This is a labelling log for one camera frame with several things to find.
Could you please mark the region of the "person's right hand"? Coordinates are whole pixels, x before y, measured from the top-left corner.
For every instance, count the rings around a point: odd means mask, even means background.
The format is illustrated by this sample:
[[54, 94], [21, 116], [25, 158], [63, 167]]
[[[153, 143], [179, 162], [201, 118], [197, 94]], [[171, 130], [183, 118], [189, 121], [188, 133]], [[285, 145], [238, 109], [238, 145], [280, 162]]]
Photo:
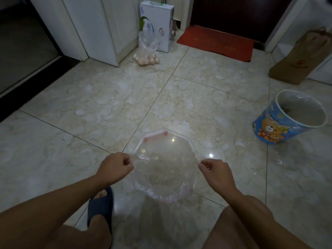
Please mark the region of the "person's right hand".
[[228, 197], [238, 190], [229, 165], [220, 159], [205, 159], [198, 164], [209, 186], [221, 197]]

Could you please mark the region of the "person's left hand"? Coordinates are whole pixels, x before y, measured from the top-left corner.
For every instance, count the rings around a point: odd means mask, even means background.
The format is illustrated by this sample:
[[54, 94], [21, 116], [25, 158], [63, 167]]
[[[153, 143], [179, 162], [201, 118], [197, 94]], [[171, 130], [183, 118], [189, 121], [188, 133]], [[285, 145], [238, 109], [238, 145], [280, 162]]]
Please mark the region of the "person's left hand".
[[101, 184], [110, 186], [126, 177], [121, 176], [119, 153], [111, 153], [101, 162], [96, 174], [93, 176]]

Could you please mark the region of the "clear plastic bag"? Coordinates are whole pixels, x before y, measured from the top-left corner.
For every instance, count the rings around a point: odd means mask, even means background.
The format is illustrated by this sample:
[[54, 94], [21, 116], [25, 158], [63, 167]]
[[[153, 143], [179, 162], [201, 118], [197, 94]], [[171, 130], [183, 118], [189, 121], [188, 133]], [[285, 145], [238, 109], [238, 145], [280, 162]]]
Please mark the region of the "clear plastic bag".
[[194, 188], [199, 155], [189, 137], [162, 128], [145, 133], [131, 156], [134, 188], [144, 195], [139, 227], [151, 240], [182, 249], [197, 236]]

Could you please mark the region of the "person's right forearm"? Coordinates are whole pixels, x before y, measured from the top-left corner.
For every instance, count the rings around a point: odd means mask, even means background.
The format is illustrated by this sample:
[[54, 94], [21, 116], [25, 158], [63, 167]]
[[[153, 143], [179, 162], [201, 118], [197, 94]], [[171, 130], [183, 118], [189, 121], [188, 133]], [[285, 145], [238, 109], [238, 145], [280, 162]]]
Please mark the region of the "person's right forearm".
[[237, 188], [220, 193], [260, 249], [312, 249], [271, 217], [263, 217]]

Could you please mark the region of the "person's left forearm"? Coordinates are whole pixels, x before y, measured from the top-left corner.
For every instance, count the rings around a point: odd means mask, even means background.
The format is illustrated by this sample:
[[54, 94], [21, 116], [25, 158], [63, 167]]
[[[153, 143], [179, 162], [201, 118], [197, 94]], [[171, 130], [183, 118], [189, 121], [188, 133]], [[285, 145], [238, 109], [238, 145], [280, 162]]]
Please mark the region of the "person's left forearm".
[[0, 213], [0, 249], [41, 248], [85, 202], [110, 183], [96, 175]]

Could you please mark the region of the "dark blue slipper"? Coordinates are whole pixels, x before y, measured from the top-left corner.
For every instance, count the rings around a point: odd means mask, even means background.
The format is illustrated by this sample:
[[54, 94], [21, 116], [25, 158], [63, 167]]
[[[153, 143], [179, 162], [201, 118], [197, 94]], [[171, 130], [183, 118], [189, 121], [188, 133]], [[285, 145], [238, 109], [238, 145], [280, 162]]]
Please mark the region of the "dark blue slipper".
[[88, 203], [87, 227], [91, 219], [96, 215], [102, 215], [106, 220], [110, 234], [112, 235], [112, 217], [114, 209], [114, 195], [111, 187], [105, 188], [106, 196], [91, 198]]

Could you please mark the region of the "person's right leg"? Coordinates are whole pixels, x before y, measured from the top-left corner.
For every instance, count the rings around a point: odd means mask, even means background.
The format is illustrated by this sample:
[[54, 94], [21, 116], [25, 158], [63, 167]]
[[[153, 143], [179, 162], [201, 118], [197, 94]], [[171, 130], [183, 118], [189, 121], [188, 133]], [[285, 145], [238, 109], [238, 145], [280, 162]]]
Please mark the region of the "person's right leg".
[[201, 249], [259, 249], [230, 206], [220, 214]]

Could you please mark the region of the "person's leg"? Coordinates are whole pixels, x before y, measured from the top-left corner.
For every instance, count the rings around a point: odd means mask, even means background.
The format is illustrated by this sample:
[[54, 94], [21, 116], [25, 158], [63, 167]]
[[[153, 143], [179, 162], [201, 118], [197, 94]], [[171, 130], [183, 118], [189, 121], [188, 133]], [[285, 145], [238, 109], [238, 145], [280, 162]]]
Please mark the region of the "person's leg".
[[230, 206], [220, 214], [201, 249], [259, 249]]
[[[106, 196], [105, 189], [94, 198]], [[112, 235], [102, 215], [94, 216], [87, 230], [62, 225], [48, 240], [44, 249], [110, 249]]]

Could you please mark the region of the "person's left leg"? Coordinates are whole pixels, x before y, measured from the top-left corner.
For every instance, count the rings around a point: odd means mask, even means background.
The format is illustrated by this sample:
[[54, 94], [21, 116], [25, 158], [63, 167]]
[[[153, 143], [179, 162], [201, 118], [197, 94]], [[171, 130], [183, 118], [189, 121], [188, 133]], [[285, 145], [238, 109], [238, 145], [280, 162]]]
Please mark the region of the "person's left leg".
[[[94, 198], [106, 196], [105, 189]], [[87, 230], [62, 225], [48, 240], [44, 249], [110, 249], [112, 235], [102, 215], [94, 216]]]

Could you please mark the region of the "blue cartoon bear waste bin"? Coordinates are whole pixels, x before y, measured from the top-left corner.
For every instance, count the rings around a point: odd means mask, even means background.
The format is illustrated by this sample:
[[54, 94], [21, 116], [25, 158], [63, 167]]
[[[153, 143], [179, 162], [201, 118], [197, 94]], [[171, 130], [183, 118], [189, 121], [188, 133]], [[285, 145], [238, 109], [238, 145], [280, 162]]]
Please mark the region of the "blue cartoon bear waste bin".
[[276, 93], [267, 108], [253, 121], [254, 134], [267, 144], [287, 141], [327, 122], [322, 104], [307, 93], [285, 89]]

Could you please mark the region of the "clear bin liner bag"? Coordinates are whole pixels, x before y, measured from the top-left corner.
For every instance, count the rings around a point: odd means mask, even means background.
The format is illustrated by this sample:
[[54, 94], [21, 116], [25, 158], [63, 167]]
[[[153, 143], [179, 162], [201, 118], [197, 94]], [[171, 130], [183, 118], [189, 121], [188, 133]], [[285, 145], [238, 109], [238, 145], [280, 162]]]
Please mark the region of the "clear bin liner bag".
[[282, 90], [275, 95], [273, 104], [279, 112], [280, 123], [301, 128], [318, 128], [327, 122], [324, 107], [312, 96], [296, 91]]

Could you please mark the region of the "clear bag of eggs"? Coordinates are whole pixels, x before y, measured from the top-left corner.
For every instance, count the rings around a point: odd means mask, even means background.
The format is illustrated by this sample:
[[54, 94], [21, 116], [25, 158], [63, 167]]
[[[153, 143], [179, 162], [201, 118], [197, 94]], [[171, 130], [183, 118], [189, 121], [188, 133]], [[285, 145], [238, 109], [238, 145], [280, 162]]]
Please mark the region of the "clear bag of eggs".
[[159, 41], [150, 30], [139, 32], [138, 49], [133, 55], [134, 60], [141, 66], [158, 64], [159, 58], [156, 51], [159, 47]]

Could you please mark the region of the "red door mat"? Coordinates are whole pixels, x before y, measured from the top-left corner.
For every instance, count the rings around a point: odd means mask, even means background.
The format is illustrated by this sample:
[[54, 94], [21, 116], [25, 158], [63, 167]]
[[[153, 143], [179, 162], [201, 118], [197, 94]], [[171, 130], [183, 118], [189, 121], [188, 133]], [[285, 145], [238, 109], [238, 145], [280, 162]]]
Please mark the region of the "red door mat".
[[178, 44], [217, 53], [238, 61], [250, 62], [254, 40], [190, 25], [177, 40]]

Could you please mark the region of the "white and blue carton box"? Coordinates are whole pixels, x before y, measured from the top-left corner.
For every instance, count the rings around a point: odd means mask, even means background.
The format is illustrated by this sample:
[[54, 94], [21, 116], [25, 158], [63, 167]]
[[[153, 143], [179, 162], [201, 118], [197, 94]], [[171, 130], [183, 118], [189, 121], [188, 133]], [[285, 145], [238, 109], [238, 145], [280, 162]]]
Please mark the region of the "white and blue carton box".
[[144, 0], [140, 4], [141, 30], [157, 39], [158, 51], [168, 53], [173, 39], [174, 5]]

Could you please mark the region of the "white cabinet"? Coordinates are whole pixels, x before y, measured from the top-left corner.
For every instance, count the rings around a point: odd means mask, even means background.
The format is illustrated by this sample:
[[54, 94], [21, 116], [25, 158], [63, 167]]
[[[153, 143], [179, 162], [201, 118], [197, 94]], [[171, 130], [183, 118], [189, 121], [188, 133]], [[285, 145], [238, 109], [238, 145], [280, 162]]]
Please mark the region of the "white cabinet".
[[138, 46], [141, 0], [26, 0], [62, 55], [113, 66]]

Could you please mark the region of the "brown paper bag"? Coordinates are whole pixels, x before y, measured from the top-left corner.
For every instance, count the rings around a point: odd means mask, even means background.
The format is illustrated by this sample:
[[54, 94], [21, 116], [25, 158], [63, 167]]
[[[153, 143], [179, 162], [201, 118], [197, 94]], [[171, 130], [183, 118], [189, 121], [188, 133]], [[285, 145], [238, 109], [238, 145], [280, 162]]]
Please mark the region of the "brown paper bag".
[[332, 33], [325, 27], [308, 30], [290, 53], [270, 68], [272, 79], [298, 85], [332, 53]]

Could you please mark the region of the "dark wooden door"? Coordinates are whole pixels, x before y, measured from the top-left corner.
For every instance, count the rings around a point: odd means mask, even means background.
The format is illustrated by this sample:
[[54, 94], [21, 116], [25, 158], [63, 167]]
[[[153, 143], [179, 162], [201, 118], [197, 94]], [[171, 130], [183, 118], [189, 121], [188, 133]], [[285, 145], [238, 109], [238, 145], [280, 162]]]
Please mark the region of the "dark wooden door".
[[193, 0], [191, 25], [265, 43], [292, 0]]

